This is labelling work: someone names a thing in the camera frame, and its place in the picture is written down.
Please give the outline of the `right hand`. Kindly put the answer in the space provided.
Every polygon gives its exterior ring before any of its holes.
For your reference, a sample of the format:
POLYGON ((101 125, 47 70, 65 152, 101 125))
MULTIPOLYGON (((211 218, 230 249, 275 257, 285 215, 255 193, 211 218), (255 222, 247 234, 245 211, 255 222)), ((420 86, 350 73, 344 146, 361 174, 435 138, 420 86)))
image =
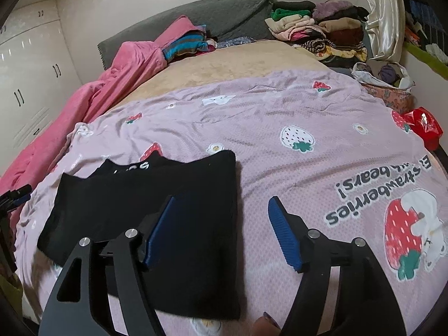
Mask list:
POLYGON ((281 327, 274 318, 267 312, 264 312, 257 319, 251 329, 251 336, 279 336, 281 327))

